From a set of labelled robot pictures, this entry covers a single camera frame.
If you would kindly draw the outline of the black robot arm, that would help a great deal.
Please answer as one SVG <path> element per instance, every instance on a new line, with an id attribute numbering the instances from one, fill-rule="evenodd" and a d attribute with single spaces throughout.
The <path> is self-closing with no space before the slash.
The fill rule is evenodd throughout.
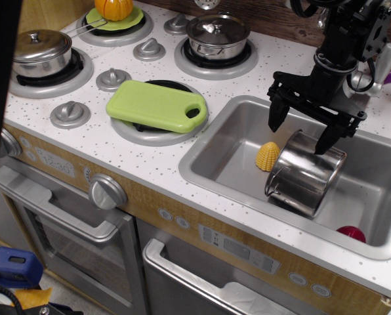
<path id="1" fill-rule="evenodd" d="M 367 117 L 343 87 L 371 95 L 390 73 L 391 42 L 386 33 L 391 1 L 311 1 L 306 9 L 300 1 L 290 5 L 301 18 L 323 9 L 325 38 L 314 53 L 310 75 L 273 74 L 268 126 L 277 131 L 294 108 L 326 126 L 315 147 L 316 154 L 324 154 L 340 138 L 354 136 Z"/>

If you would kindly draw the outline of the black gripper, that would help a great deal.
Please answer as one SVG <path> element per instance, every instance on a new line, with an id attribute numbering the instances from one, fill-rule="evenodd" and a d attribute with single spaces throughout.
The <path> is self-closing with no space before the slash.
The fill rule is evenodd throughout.
<path id="1" fill-rule="evenodd" d="M 273 78 L 268 90 L 269 128 L 276 132 L 291 108 L 323 123 L 326 128 L 317 141 L 316 155 L 325 154 L 339 138 L 353 136 L 367 118 L 365 111 L 344 94 L 341 76 L 323 71 L 308 76 L 275 72 Z"/>

